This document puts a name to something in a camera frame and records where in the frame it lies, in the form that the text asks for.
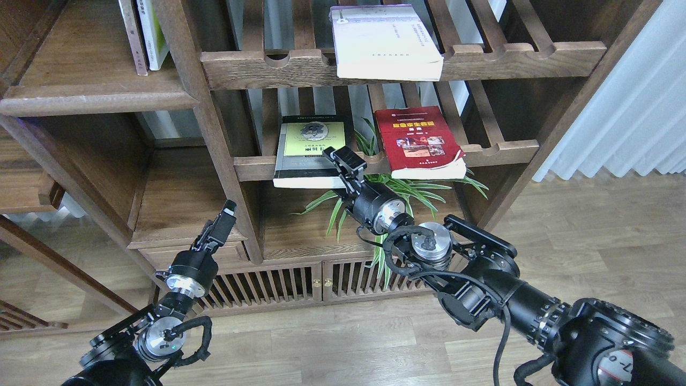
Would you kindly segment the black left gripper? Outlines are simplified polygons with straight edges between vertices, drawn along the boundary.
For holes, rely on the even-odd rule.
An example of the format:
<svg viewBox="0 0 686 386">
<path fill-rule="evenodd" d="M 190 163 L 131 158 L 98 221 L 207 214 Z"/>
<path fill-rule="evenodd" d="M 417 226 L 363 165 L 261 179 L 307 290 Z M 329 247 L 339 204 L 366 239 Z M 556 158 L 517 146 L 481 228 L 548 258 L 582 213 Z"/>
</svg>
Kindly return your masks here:
<svg viewBox="0 0 686 386">
<path fill-rule="evenodd" d="M 156 271 L 156 277 L 170 290 L 192 299 L 206 296 L 219 269 L 212 256 L 226 243 L 236 223 L 236 207 L 234 201 L 227 200 L 216 219 L 204 225 L 191 249 L 179 252 L 168 269 Z"/>
</svg>

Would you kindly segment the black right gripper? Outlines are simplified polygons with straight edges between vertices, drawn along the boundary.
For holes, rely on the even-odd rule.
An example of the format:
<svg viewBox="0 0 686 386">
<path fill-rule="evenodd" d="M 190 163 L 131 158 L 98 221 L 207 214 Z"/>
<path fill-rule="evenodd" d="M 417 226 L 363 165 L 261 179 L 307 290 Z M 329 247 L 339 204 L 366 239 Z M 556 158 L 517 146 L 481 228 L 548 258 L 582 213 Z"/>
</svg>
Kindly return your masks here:
<svg viewBox="0 0 686 386">
<path fill-rule="evenodd" d="M 386 185 L 363 177 L 367 162 L 350 147 L 326 147 L 323 151 L 340 174 L 345 188 L 338 190 L 348 215 L 375 235 L 394 232 L 401 226 L 413 226 L 414 218 L 405 210 L 405 201 Z"/>
</svg>

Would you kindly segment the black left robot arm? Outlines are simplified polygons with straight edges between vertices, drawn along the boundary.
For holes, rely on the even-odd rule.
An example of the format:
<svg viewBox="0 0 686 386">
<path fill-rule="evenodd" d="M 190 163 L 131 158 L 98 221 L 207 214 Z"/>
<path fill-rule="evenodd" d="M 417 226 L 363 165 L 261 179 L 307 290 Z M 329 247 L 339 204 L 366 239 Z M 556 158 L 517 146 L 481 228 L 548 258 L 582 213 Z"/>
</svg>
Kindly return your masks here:
<svg viewBox="0 0 686 386">
<path fill-rule="evenodd" d="M 207 359 L 211 319 L 187 320 L 187 315 L 195 300 L 208 294 L 217 276 L 213 254 L 233 229 L 235 208 L 235 202 L 226 201 L 191 247 L 179 252 L 168 269 L 156 272 L 169 293 L 90 341 L 91 350 L 79 362 L 83 370 L 66 380 L 66 385 L 159 385 L 171 367 Z"/>
</svg>

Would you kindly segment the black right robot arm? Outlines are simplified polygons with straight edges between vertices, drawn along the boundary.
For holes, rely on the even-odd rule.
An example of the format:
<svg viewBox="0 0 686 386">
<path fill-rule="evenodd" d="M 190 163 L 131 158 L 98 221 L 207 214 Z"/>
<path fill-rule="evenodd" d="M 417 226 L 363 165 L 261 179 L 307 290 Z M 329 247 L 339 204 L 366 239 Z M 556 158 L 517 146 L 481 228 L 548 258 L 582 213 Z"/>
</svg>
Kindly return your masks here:
<svg viewBox="0 0 686 386">
<path fill-rule="evenodd" d="M 367 164 L 355 152 L 328 147 L 323 154 L 344 184 L 337 194 L 346 212 L 360 229 L 385 235 L 381 268 L 423 281 L 457 325 L 478 331 L 490 318 L 504 323 L 494 384 L 516 330 L 542 352 L 517 367 L 517 385 L 546 366 L 563 385 L 684 385 L 684 371 L 669 360 L 674 340 L 666 330 L 608 301 L 569 305 L 547 295 L 519 278 L 511 244 L 453 215 L 415 225 L 404 200 L 365 180 Z"/>
</svg>

